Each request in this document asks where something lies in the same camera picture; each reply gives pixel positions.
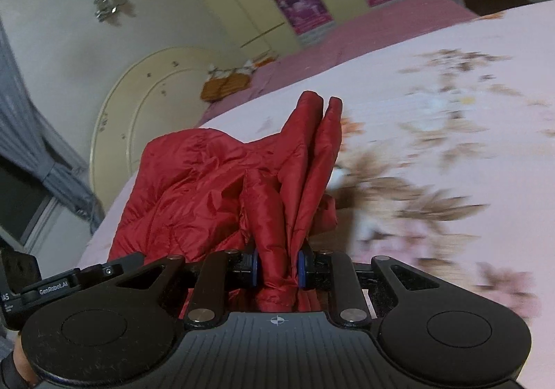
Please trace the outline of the person's left hand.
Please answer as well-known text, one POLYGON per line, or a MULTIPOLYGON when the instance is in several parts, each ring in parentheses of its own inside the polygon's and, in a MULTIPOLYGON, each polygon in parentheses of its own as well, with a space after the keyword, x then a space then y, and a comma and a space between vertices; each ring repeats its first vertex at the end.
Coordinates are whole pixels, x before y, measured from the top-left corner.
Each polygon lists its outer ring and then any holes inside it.
POLYGON ((36 375, 34 370, 29 364, 22 345, 22 335, 18 334, 15 337, 14 350, 13 350, 13 361, 18 374, 25 380, 25 382, 34 388, 40 383, 39 377, 36 375))

